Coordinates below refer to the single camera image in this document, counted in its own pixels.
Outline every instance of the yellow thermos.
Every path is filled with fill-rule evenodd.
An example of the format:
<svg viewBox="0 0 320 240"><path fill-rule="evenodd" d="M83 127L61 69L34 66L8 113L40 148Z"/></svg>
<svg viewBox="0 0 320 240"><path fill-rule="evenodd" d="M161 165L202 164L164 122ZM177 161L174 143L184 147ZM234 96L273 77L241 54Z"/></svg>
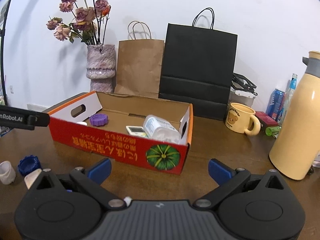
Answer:
<svg viewBox="0 0 320 240"><path fill-rule="evenodd" d="M320 150L320 52L310 51L302 61L306 72L269 153L272 164L295 180L305 177Z"/></svg>

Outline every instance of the brown paper bag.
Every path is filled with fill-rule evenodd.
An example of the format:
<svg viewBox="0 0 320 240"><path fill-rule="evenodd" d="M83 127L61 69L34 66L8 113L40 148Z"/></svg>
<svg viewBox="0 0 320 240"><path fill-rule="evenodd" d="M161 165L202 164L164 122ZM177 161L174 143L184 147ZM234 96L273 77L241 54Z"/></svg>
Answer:
<svg viewBox="0 0 320 240"><path fill-rule="evenodd" d="M134 38L129 32L133 22ZM128 25L131 40L119 41L115 93L158 98L164 41L153 40L145 23L133 22ZM145 39L136 39L133 28L138 23L142 25ZM143 24L149 30L150 39L147 38Z"/></svg>

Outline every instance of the cartoon bear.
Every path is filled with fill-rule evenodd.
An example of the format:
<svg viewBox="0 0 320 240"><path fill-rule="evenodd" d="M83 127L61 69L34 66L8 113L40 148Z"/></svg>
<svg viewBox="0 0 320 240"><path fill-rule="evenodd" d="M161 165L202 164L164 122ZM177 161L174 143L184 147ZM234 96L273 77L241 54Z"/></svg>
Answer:
<svg viewBox="0 0 320 240"><path fill-rule="evenodd" d="M236 116L233 113L229 112L229 114L228 114L228 122L230 124L234 124L236 121L238 121L238 116Z"/></svg>

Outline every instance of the vase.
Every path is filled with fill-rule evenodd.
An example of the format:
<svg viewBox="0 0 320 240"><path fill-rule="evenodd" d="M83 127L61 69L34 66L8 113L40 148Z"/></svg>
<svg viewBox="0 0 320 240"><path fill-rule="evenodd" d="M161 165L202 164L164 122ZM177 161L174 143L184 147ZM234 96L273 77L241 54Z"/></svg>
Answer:
<svg viewBox="0 0 320 240"><path fill-rule="evenodd" d="M116 75L114 44L89 45L86 77L91 79L90 91L113 92L112 78Z"/></svg>

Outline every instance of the wooden table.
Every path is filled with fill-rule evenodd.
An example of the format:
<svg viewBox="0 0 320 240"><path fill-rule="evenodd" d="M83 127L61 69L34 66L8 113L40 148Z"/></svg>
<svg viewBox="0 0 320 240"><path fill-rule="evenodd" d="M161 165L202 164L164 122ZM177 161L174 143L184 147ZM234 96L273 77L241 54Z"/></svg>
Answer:
<svg viewBox="0 0 320 240"><path fill-rule="evenodd" d="M217 158L226 165L244 167L251 173L264 174L272 168L268 153L274 142L262 133L248 137L225 127L224 123L195 117L192 146L180 176L113 163L111 176L103 187L121 198L170 200L189 199L191 203L215 189L217 184L208 175L208 161ZM35 131L12 130L0 138L0 161L16 166L26 155L37 155L42 167L55 173L67 173L76 166L88 167L102 159L52 141L48 128ZM320 170L302 181L286 180L306 212L306 223L299 240L320 239ZM21 239L13 223L14 211L27 191L23 178L8 186L0 183L0 237Z"/></svg>

